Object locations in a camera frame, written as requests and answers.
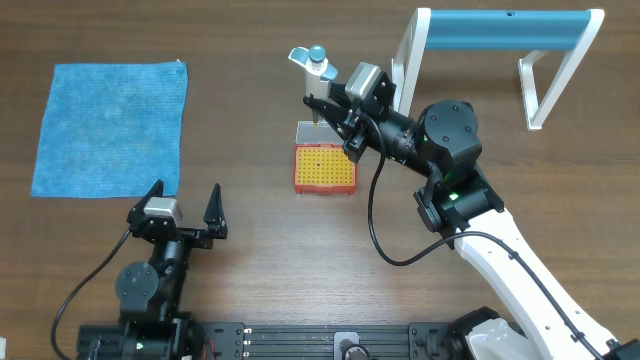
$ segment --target black cable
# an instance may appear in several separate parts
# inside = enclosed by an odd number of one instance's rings
[[[527,263],[524,260],[522,260],[522,258],[520,258],[520,255],[518,255],[518,252],[514,251],[513,249],[511,249],[511,247],[509,247],[507,244],[505,244],[502,240],[498,239],[497,237],[495,237],[495,236],[493,236],[491,234],[487,234],[487,233],[480,232],[480,231],[460,232],[460,233],[451,235],[451,236],[449,236],[447,238],[444,238],[444,239],[436,241],[435,243],[429,245],[426,249],[424,249],[421,252],[419,252],[417,255],[415,255],[412,258],[409,258],[407,260],[404,260],[404,261],[393,260],[392,258],[387,256],[387,254],[385,254],[385,252],[380,247],[380,244],[378,243],[378,238],[376,237],[376,232],[375,232],[375,229],[373,227],[373,195],[375,193],[376,184],[378,183],[378,177],[380,176],[380,172],[382,171],[382,167],[384,166],[384,161],[386,159],[386,150],[385,150],[385,146],[384,146],[384,139],[382,138],[382,133],[380,132],[380,128],[378,127],[378,124],[376,124],[376,122],[370,116],[365,114],[364,117],[367,120],[367,122],[369,123],[369,126],[371,126],[373,128],[374,132],[376,133],[376,135],[378,137],[378,142],[380,143],[380,161],[378,162],[378,168],[376,169],[376,172],[373,175],[373,179],[371,180],[371,188],[369,189],[369,202],[367,204],[367,220],[369,222],[369,233],[371,234],[371,241],[373,242],[373,245],[375,246],[376,250],[378,251],[378,254],[380,254],[380,256],[386,262],[388,262],[391,265],[394,265],[394,266],[407,266],[407,265],[411,265],[414,262],[422,259],[424,256],[426,256],[427,254],[431,253],[432,251],[434,251],[435,249],[439,248],[440,246],[452,243],[456,239],[459,239],[459,238],[462,238],[462,237],[478,236],[478,237],[482,237],[482,238],[491,240],[494,243],[498,244],[501,248],[503,248],[507,252],[507,254],[509,254],[509,258],[510,259],[516,260],[518,262],[518,264],[520,264],[520,266],[522,266],[524,271],[531,277],[531,279],[538,286],[538,288],[540,288],[540,291],[542,291],[542,293],[547,298],[549,303],[551,303],[551,306],[553,306],[553,308],[556,310],[556,312],[558,313],[558,315],[560,316],[562,321],[564,321],[565,325],[569,328],[569,330],[573,334],[573,338],[574,338],[573,340],[574,341],[579,341],[587,349],[587,351],[589,351],[593,356],[595,356],[596,359],[603,360],[602,355],[600,355],[600,353],[589,343],[589,341],[587,341],[587,339],[585,339],[584,333],[580,332],[576,328],[575,324],[571,321],[571,319],[569,319],[569,316],[567,316],[567,314],[564,312],[564,310],[562,310],[562,308],[560,307],[560,304],[558,304],[556,299],[553,298],[553,296],[551,295],[549,290],[547,290],[547,287],[544,286],[544,284],[542,283],[540,278],[538,278],[538,276],[535,274],[535,272],[533,272],[533,270],[531,270],[529,265],[527,265]]]
[[[56,352],[56,354],[58,355],[58,357],[60,357],[60,359],[71,360],[65,354],[62,353],[62,350],[60,350],[60,348],[58,347],[58,342],[56,341],[56,330],[58,328],[58,323],[60,322],[60,318],[62,317],[62,314],[67,309],[67,306],[69,306],[69,303],[71,302],[71,300],[73,300],[73,297],[76,296],[78,291],[80,291],[80,289],[87,282],[89,282],[89,280],[91,280],[94,276],[96,276],[96,274],[99,273],[100,270],[102,270],[102,268],[104,268],[109,263],[109,261],[111,261],[111,259],[113,259],[113,256],[118,252],[118,250],[120,250],[120,247],[122,246],[122,244],[124,244],[124,241],[127,240],[127,237],[129,237],[129,234],[130,234],[129,230],[125,231],[124,234],[122,234],[122,238],[120,239],[120,241],[118,241],[118,243],[113,248],[113,250],[111,250],[111,253],[109,253],[107,258],[104,259],[104,261],[102,261],[102,263],[98,265],[98,267],[95,270],[93,270],[91,274],[89,274],[86,278],[84,278],[84,280],[82,280],[80,284],[76,286],[75,289],[73,289],[71,294],[69,294],[69,296],[67,297],[67,300],[65,300],[64,303],[62,304],[62,307],[60,307],[60,310],[58,310],[58,314],[56,315],[56,318],[53,320],[53,325],[51,326],[51,346],[53,346],[53,351]]]

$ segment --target blue towel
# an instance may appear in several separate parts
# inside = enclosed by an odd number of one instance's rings
[[[56,65],[31,195],[176,195],[186,93],[181,62]]]

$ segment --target blue bar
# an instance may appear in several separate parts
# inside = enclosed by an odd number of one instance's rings
[[[431,10],[427,50],[575,48],[590,11]]]

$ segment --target wooden table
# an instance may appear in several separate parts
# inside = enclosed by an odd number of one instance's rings
[[[248,324],[450,321],[487,305],[506,314],[469,264],[442,249],[407,268],[376,254],[366,200],[377,154],[360,163],[355,196],[297,196],[291,181],[304,76],[295,46],[323,44],[346,82],[360,61],[389,70],[411,14],[432,8],[522,8],[516,1],[23,1],[0,3],[0,336],[10,359],[51,359],[51,321],[102,261],[136,199],[31,198],[53,65],[189,66],[179,200],[199,226],[222,185],[229,238],[195,251],[182,309]],[[621,341],[640,335],[640,2],[529,2],[536,9],[605,6],[600,34],[540,132],[524,120],[523,54],[425,56],[411,114],[437,100],[473,104],[480,164],[531,247],[574,299]],[[551,83],[559,56],[536,71]],[[418,175],[385,167],[378,236],[396,258],[437,236],[412,198]],[[74,354],[80,324],[114,323],[116,275],[151,246],[130,239],[71,303],[59,343]]]

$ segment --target black base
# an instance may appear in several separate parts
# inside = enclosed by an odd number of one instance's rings
[[[243,323],[203,323],[214,343],[216,360],[286,359],[333,360],[336,332],[356,332],[360,345],[378,360],[449,359],[446,349],[448,323],[411,323],[406,325],[326,325],[326,326],[250,326]],[[120,329],[117,326],[82,326],[78,335],[78,359],[92,359],[88,351],[92,341],[101,339],[97,359],[121,359],[118,351]],[[207,344],[207,359],[211,347]]]

